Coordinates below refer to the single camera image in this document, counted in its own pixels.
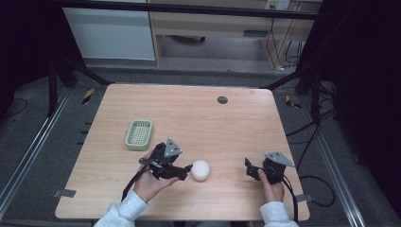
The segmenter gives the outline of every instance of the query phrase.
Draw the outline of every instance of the wooden table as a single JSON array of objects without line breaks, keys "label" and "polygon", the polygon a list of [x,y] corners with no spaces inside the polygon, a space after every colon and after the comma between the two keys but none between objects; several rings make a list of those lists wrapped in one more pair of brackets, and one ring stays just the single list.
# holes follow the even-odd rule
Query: wooden table
[{"label": "wooden table", "polygon": [[[226,96],[228,103],[218,103]],[[261,220],[262,183],[246,175],[248,158],[262,166],[265,152],[282,151],[291,162],[280,116],[269,90],[173,85],[110,85],[98,108],[66,189],[58,218],[101,218],[136,173],[147,151],[130,151],[125,137],[133,119],[148,119],[154,130],[148,150],[168,137],[183,150],[174,166],[202,159],[211,174],[197,182],[190,174],[149,202],[140,219]],[[287,167],[295,195],[303,194],[295,168]],[[284,203],[293,217],[292,199]],[[299,203],[299,220],[309,218]]]}]

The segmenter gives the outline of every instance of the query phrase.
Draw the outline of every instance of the human hand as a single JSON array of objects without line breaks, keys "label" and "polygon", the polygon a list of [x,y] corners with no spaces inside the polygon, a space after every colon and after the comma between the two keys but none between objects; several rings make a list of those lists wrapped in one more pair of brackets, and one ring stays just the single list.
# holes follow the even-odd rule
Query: human hand
[{"label": "human hand", "polygon": [[[148,152],[144,158],[148,159],[152,151]],[[179,180],[178,177],[170,178],[170,179],[160,179],[157,180],[147,168],[142,176],[136,181],[133,186],[133,191],[138,195],[144,202],[149,202],[153,199],[163,188],[171,186],[175,182]]]},{"label": "human hand", "polygon": [[265,172],[259,168],[257,169],[260,179],[263,183],[263,190],[265,192],[266,202],[270,201],[283,201],[284,199],[284,187],[282,183],[270,184],[268,177]]}]

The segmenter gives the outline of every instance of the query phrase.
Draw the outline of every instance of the green basket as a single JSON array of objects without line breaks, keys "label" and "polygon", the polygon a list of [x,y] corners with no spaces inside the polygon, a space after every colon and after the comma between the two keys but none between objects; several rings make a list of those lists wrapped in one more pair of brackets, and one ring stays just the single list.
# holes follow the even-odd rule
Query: green basket
[{"label": "green basket", "polygon": [[150,145],[150,137],[153,132],[153,124],[149,120],[133,120],[127,132],[126,145],[129,150],[147,150]]}]

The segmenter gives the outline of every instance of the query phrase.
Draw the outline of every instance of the white ball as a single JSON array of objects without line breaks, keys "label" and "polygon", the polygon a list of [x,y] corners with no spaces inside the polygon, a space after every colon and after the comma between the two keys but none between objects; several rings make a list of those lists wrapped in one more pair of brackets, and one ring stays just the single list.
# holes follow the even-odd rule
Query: white ball
[{"label": "white ball", "polygon": [[198,160],[191,168],[191,175],[198,181],[204,181],[210,174],[210,166],[206,161]]}]

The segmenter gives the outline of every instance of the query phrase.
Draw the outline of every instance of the white sleeve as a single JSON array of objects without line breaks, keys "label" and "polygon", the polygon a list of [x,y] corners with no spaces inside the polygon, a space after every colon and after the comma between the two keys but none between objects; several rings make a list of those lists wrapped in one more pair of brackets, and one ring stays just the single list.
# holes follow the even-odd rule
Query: white sleeve
[{"label": "white sleeve", "polygon": [[284,204],[280,201],[271,201],[260,207],[265,227],[297,227],[298,224],[289,219]]},{"label": "white sleeve", "polygon": [[112,204],[107,213],[97,222],[95,227],[134,227],[134,221],[148,207],[132,190],[119,204]]}]

